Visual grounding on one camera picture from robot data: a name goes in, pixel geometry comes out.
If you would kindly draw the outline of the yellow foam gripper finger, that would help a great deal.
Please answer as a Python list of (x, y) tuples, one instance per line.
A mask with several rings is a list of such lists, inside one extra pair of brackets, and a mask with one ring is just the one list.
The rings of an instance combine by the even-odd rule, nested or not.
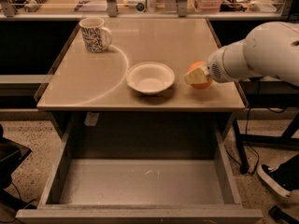
[(188, 71), (184, 76), (188, 85), (206, 83), (208, 80), (208, 71), (204, 65)]

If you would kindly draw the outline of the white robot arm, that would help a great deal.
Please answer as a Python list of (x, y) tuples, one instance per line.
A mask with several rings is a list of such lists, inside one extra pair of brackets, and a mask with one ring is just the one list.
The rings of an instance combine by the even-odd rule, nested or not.
[(215, 50), (184, 75), (188, 85), (272, 77), (299, 86), (299, 24), (263, 23), (237, 42)]

